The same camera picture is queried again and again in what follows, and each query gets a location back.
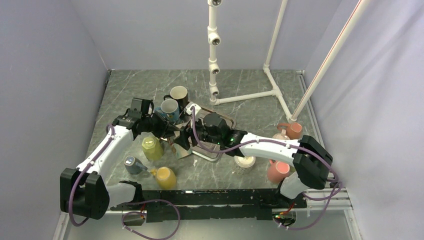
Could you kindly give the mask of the blue floral mug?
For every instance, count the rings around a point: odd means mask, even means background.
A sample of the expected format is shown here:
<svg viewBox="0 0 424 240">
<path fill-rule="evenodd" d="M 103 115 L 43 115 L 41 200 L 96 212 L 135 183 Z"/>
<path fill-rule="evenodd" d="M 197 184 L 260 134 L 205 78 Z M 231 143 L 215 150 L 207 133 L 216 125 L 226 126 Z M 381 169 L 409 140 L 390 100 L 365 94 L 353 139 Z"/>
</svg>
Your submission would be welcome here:
<svg viewBox="0 0 424 240">
<path fill-rule="evenodd" d="M 180 119 L 180 107 L 175 99 L 164 100 L 160 106 L 154 109 L 156 113 L 169 120 L 171 123 L 178 122 Z"/>
</svg>

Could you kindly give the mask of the black white-lined mug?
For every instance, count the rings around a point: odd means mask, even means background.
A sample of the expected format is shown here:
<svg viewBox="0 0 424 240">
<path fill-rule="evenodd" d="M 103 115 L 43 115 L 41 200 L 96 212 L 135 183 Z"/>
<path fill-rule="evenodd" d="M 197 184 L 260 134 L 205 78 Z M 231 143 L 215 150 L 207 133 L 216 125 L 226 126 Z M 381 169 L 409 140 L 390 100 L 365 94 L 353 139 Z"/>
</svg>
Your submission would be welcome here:
<svg viewBox="0 0 424 240">
<path fill-rule="evenodd" d="M 170 90 L 170 93 L 168 95 L 165 95 L 163 97 L 163 100 L 167 99 L 176 100 L 180 110 L 183 111 L 189 103 L 188 90 L 181 85 L 175 86 Z"/>
</svg>

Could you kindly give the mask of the beige teal patterned mug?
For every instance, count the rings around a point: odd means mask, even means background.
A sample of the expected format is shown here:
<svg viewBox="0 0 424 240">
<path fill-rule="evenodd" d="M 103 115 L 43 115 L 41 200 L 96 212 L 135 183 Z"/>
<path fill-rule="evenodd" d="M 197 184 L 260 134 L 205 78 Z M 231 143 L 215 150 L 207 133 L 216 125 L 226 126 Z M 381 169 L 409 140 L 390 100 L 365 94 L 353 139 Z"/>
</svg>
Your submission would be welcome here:
<svg viewBox="0 0 424 240">
<path fill-rule="evenodd" d="M 170 147 L 171 147 L 171 151 L 174 154 L 174 156 L 177 159 L 182 159 L 185 158 L 189 155 L 192 154 L 192 150 L 186 150 L 183 147 L 181 147 L 179 144 L 174 143 L 174 138 L 173 137 L 169 137 L 167 138 L 167 142 L 169 143 Z"/>
</svg>

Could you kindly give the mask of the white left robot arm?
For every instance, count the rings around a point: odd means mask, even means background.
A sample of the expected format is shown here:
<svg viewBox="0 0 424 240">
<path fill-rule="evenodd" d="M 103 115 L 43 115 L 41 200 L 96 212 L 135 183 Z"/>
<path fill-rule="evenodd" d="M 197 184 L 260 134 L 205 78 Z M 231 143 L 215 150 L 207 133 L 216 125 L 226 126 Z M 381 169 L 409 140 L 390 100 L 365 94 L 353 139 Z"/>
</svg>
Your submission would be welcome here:
<svg viewBox="0 0 424 240">
<path fill-rule="evenodd" d="M 106 186 L 105 177 L 137 136 L 152 133 L 157 138 L 167 138 L 178 130 L 168 119 L 154 112 L 152 100 L 134 97 L 125 113 L 106 126 L 106 136 L 99 146 L 77 167 L 65 168 L 61 173 L 60 210 L 70 217 L 99 220 L 108 209 L 122 204 L 131 210 L 139 209 L 145 200 L 140 183 L 122 180 Z"/>
</svg>

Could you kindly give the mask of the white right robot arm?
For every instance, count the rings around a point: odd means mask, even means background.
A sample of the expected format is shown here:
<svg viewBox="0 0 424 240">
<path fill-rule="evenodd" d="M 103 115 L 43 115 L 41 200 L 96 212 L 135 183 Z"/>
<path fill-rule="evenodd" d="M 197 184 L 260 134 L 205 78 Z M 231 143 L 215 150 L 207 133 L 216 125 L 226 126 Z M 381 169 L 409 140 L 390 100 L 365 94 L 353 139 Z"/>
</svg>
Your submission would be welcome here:
<svg viewBox="0 0 424 240">
<path fill-rule="evenodd" d="M 216 112 L 199 118 L 200 110 L 195 103 L 186 107 L 191 120 L 175 138 L 176 144 L 187 150 L 195 146 L 205 149 L 204 143 L 211 143 L 219 146 L 219 154 L 265 158 L 290 165 L 295 173 L 279 184 L 279 191 L 275 194 L 276 203 L 282 208 L 289 207 L 308 189 L 325 188 L 333 158 L 312 136 L 304 135 L 293 140 L 263 137 L 229 127 Z"/>
</svg>

